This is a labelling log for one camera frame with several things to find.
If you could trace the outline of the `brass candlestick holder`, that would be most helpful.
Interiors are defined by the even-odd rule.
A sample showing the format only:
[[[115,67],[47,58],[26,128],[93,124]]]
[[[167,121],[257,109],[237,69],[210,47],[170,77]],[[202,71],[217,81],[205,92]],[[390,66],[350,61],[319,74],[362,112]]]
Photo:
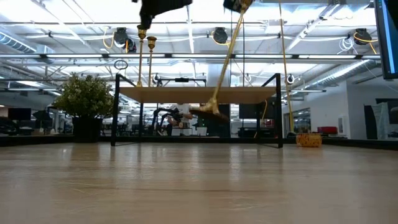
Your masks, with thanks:
[[[142,87],[142,53],[143,53],[143,46],[144,46],[144,39],[146,37],[147,30],[143,28],[142,25],[137,26],[138,29],[138,38],[139,38],[139,73],[138,73],[138,80],[137,80],[137,87]]]
[[[244,20],[244,14],[248,10],[248,8],[253,4],[253,2],[254,2],[254,0],[241,0],[242,10],[239,13],[239,19],[237,21],[236,28],[234,29],[230,43],[228,45],[228,53],[226,54],[226,58],[223,62],[223,67],[221,69],[221,73],[220,73],[220,76],[218,79],[217,86],[215,87],[212,97],[208,100],[208,102],[205,103],[203,106],[192,108],[190,110],[191,114],[195,114],[195,115],[199,115],[199,116],[208,116],[210,119],[217,119],[220,121],[226,119],[225,115],[221,114],[219,111],[218,93],[220,92],[220,89],[222,87],[222,82],[223,82],[224,76],[226,74],[226,69],[228,67],[229,61],[233,54],[236,39],[239,35],[239,31],[240,31],[241,25]]]

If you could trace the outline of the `gold-tipped wooden pole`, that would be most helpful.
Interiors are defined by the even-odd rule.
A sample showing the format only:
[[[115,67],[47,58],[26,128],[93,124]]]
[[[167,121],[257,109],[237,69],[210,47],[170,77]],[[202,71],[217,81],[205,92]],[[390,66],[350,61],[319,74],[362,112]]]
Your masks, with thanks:
[[[148,87],[151,87],[152,85],[152,55],[153,55],[153,49],[155,48],[155,42],[157,38],[153,36],[147,37],[147,42],[148,42],[148,48],[149,48],[149,79],[148,79]]]

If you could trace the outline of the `yellow candle jar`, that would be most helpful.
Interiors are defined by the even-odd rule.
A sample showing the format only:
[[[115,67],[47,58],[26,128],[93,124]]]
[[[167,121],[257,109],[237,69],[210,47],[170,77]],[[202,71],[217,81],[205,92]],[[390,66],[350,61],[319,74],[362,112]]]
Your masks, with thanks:
[[[297,134],[296,144],[300,147],[320,147],[322,145],[322,136],[318,133]]]

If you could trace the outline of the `person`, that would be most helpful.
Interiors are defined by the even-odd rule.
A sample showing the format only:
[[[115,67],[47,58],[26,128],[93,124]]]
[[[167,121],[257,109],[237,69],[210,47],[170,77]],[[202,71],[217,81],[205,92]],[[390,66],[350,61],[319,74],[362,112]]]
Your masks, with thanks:
[[[181,121],[177,122],[173,119],[172,116],[167,117],[168,125],[167,125],[167,134],[169,136],[173,133],[173,128],[189,128],[190,120],[193,119],[193,115],[190,113],[191,106],[189,104],[176,104],[170,107],[171,110],[178,110],[179,115],[181,116]]]

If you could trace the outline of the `potted green plant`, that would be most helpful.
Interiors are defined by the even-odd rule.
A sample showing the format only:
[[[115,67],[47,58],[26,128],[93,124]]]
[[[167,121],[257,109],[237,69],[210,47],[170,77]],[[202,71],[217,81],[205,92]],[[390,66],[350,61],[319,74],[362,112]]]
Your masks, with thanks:
[[[55,99],[53,106],[72,117],[73,140],[98,142],[103,119],[113,113],[111,85],[97,76],[82,78],[72,73],[62,87],[63,93]]]

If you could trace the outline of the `black cabinet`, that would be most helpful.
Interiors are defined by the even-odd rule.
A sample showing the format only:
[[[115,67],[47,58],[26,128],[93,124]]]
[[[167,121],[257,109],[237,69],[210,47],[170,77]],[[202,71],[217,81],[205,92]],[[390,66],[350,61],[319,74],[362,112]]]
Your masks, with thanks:
[[[231,135],[230,127],[230,104],[220,104],[220,113],[225,115],[225,120],[210,119],[208,116],[199,116],[198,120],[201,127],[206,127],[208,136],[217,136],[220,138],[229,138]]]

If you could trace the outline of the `black computer monitor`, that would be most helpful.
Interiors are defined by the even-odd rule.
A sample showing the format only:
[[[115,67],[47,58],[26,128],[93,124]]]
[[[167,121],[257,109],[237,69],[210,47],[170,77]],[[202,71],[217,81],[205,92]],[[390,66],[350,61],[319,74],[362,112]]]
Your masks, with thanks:
[[[398,0],[374,0],[382,72],[398,80]]]

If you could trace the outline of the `red storage box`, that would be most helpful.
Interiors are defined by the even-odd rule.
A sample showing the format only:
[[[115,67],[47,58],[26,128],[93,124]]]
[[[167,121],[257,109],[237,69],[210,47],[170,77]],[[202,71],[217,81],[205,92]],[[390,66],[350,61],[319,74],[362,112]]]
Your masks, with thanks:
[[[317,132],[320,134],[338,134],[338,128],[335,126],[320,126],[317,128]]]

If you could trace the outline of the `black background monitor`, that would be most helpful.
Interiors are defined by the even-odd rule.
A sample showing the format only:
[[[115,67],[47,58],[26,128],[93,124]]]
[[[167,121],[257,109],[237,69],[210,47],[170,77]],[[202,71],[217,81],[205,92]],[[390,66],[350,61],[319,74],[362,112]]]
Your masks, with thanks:
[[[7,111],[7,117],[11,120],[16,121],[27,121],[32,116],[32,110],[30,108],[9,108]]]

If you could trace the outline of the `translucent plastic sheet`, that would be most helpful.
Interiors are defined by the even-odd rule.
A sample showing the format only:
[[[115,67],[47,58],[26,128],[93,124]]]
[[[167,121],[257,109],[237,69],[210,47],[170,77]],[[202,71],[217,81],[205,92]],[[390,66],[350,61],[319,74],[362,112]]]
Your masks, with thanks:
[[[380,103],[372,106],[376,120],[377,139],[388,139],[389,133],[389,110],[387,103]]]

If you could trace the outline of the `wooden shelf black metal frame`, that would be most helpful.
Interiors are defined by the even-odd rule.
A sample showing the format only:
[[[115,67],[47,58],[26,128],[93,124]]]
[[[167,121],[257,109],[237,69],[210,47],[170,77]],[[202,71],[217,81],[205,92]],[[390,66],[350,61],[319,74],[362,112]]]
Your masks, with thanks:
[[[255,86],[255,87],[221,87],[218,93],[219,104],[259,104],[266,99],[276,96],[274,113],[274,134],[276,139],[283,139],[282,130],[282,103],[281,103],[281,84],[280,74],[276,73],[269,81],[275,80],[275,87]],[[133,82],[121,74],[116,75],[114,89],[113,124],[111,128],[112,146],[116,145],[118,103],[120,94],[140,103],[139,114],[139,134],[142,137],[142,114],[145,103],[198,103],[205,104],[212,97],[215,87],[137,87]]]

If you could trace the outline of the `grey ceiling air duct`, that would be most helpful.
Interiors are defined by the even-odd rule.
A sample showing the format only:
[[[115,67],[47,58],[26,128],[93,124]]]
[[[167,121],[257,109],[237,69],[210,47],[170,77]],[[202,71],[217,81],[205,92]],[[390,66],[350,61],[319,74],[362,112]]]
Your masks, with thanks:
[[[369,59],[360,60],[358,62],[347,65],[340,65],[328,72],[321,74],[318,78],[314,78],[310,83],[304,86],[304,89],[311,90],[316,88],[317,86],[328,86],[331,84],[336,84],[377,66],[378,64],[375,60]]]
[[[14,50],[20,51],[24,54],[34,54],[36,53],[36,49],[7,35],[3,32],[0,32],[0,44],[6,45],[8,47],[13,48]]]

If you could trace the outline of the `white wall poster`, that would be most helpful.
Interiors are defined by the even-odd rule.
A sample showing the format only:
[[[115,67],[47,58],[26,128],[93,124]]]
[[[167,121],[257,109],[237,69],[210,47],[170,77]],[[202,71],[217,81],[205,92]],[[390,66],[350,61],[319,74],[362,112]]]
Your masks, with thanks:
[[[343,135],[343,136],[347,135],[346,117],[345,116],[338,117],[338,134]]]

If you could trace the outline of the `black metal table frame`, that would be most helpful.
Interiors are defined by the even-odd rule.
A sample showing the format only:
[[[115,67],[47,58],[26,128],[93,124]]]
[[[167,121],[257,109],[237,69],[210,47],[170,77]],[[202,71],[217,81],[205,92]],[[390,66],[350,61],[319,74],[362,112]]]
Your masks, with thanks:
[[[0,147],[23,146],[35,144],[58,144],[72,143],[73,136],[55,135],[55,136],[0,136]],[[295,139],[276,138],[210,138],[210,137],[160,137],[160,136],[119,136],[116,142],[161,142],[161,143],[220,143],[220,144],[295,144]],[[398,141],[378,141],[378,140],[355,140],[324,138],[323,145],[360,147],[366,149],[382,149],[398,151]]]

